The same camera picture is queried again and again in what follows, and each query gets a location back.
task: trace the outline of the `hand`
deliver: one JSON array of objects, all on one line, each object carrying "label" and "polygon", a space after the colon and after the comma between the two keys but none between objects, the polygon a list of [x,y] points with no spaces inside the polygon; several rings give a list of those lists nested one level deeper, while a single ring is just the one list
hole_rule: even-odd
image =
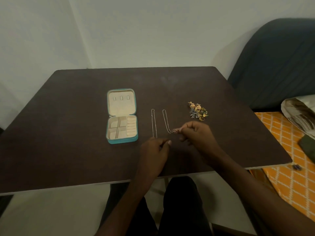
[{"label": "hand", "polygon": [[178,129],[178,132],[183,135],[180,138],[182,142],[188,139],[203,156],[213,156],[223,152],[207,124],[197,121],[187,122]]},{"label": "hand", "polygon": [[171,144],[167,139],[150,138],[141,145],[135,180],[140,181],[147,190],[163,170]]}]

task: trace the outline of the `table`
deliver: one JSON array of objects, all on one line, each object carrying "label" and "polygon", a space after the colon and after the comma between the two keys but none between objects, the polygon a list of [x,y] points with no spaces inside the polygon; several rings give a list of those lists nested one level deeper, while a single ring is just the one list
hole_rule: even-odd
[{"label": "table", "polygon": [[[111,145],[106,139],[108,90],[136,94],[139,139]],[[292,160],[215,67],[58,70],[0,136],[0,193],[133,178],[141,143],[152,136],[173,141],[162,177],[207,172],[199,153],[166,131],[190,121],[187,102],[208,110],[219,145],[245,168]]]}]

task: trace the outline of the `dark gray headboard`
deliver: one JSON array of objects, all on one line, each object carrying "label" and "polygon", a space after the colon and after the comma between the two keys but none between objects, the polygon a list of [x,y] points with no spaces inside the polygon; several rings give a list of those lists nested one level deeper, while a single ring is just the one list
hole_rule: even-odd
[{"label": "dark gray headboard", "polygon": [[228,82],[253,110],[315,94],[315,19],[276,19],[245,45]]}]

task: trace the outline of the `black pants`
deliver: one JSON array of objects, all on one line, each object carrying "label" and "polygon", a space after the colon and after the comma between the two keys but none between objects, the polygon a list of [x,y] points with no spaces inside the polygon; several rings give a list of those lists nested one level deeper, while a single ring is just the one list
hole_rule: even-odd
[{"label": "black pants", "polygon": [[[100,226],[124,195],[129,183],[111,184],[111,192]],[[174,177],[163,200],[164,212],[159,230],[149,212],[145,198],[140,201],[126,235],[212,235],[202,200],[190,177]]]}]

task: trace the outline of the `floor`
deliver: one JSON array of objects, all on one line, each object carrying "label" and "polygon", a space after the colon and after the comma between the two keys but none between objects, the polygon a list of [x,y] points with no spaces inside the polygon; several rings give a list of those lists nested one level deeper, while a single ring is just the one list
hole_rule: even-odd
[{"label": "floor", "polygon": [[[217,173],[192,175],[210,222],[255,234],[237,194]],[[159,224],[165,182],[156,180],[146,194]],[[15,194],[0,219],[1,236],[93,235],[109,195],[109,185],[86,185]]]}]

